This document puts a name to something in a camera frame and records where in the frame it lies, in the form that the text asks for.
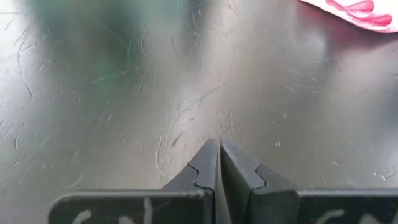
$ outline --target red patterned paper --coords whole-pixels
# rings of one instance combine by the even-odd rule
[[[398,32],[398,0],[301,0],[358,27],[380,33]]]

